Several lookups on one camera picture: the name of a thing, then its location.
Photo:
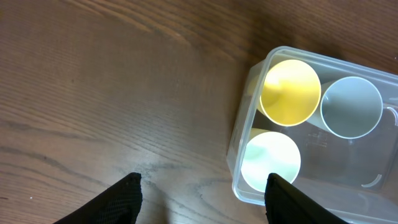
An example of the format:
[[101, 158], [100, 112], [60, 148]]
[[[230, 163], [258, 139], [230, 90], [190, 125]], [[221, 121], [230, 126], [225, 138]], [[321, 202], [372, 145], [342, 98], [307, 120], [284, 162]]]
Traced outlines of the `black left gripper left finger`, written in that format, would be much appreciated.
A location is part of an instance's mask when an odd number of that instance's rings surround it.
[[141, 174], [131, 172], [57, 223], [131, 224], [136, 222], [141, 206]]

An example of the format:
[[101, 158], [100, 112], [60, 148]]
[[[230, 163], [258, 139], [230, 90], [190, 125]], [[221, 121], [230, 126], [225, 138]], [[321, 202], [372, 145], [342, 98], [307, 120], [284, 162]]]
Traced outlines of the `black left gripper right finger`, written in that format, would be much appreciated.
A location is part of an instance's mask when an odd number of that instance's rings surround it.
[[264, 200], [272, 224], [346, 224], [276, 173], [267, 178]]

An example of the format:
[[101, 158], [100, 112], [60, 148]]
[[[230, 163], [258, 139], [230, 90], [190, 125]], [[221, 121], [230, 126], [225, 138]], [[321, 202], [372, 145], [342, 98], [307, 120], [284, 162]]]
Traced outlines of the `pale green plastic cup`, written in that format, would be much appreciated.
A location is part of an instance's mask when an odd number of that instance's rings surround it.
[[299, 148], [290, 137], [275, 131], [252, 128], [241, 173], [250, 187], [264, 192], [271, 173], [293, 183], [299, 174], [301, 162]]

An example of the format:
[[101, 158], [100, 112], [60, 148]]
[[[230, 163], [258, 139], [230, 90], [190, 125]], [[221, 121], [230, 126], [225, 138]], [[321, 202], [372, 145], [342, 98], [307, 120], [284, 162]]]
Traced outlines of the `yellow plastic cup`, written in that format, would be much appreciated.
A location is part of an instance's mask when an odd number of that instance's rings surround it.
[[262, 61], [250, 68], [245, 94], [250, 97], [248, 113], [258, 111], [279, 126], [296, 126], [317, 109], [321, 84], [304, 61], [289, 59], [274, 66]]

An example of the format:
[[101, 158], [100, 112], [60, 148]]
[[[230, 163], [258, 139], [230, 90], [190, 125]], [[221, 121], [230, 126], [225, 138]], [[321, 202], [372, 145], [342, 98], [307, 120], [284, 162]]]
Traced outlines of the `grey plastic cup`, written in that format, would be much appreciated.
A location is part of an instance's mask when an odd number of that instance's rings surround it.
[[320, 103], [307, 121], [343, 139], [369, 134], [380, 122], [382, 96], [361, 77], [344, 77], [321, 85]]

